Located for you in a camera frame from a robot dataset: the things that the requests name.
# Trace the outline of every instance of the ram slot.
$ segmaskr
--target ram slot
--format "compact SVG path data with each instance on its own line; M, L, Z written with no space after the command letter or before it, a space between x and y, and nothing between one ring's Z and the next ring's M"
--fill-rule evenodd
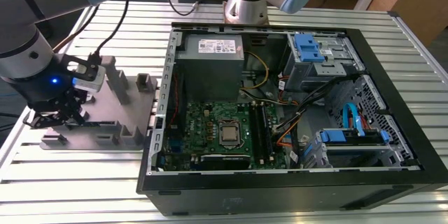
M266 131L263 128L263 107L258 104L249 105L249 122L250 122L250 134L251 134L251 148L253 156L257 164L263 164L269 160L269 151L265 146Z

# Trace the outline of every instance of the yellow wire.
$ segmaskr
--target yellow wire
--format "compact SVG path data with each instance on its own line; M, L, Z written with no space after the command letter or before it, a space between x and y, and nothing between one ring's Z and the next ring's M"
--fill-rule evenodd
M241 89L255 89L257 87L259 87L266 81L267 81L267 76L269 76L269 68L267 68L267 65L266 63L261 60L261 58L251 52L249 51L245 51L245 53L247 53L249 55L251 55L254 58L257 58L257 60L261 62L261 64L263 65L263 68L265 68L265 76L263 76L263 80L254 86L251 87L243 87Z

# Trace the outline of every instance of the open computer tower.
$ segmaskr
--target open computer tower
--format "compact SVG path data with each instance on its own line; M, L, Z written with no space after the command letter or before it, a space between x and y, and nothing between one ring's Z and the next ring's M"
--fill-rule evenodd
M137 182L163 215L369 209L446 182L358 30L173 24Z

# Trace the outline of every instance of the floor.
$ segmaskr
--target floor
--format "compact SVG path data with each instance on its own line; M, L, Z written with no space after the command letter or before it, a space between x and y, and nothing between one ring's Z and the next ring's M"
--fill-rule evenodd
M165 2L165 0L131 0L138 2ZM183 3L193 3L194 0L179 0ZM206 4L219 4L223 0L205 0ZM81 14L81 11L66 14L61 17L57 17L49 21L51 27L51 35L47 38L50 46L54 46L67 35L70 29L74 25L74 22ZM431 42L427 47L429 52L433 57L437 59L438 63L448 70L448 29L439 34L437 39ZM17 95L14 90L7 86L7 84L1 80L0 81L0 112L19 114L22 108L25 107L25 100ZM10 117L0 117L0 125L7 125L15 121ZM9 127L0 126L0 146L9 134Z

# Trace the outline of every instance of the silver metal frame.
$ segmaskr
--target silver metal frame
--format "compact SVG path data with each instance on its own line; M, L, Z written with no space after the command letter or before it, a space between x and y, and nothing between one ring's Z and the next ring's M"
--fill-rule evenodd
M190 4L174 6L179 11L190 9ZM115 27L122 7L122 2L101 4L101 17L93 19L86 31L61 52L85 59ZM158 78L159 86L170 22L221 23L221 10L221 5L203 4L185 18L173 13L167 3L131 2L131 17L123 20L114 39L101 51L115 56L117 69L123 70L126 76L147 72ZM89 11L83 11L73 32L89 17ZM448 86L426 63L426 58L434 60L430 54L413 46L414 38L389 15L327 9L302 9L294 15L285 15L270 7L267 15L271 25L361 30L437 154L448 164ZM42 152L35 144L43 132L30 131L18 120L0 149L1 223L445 223L448 188L414 193L367 211L165 217L147 198L134 192L141 152Z

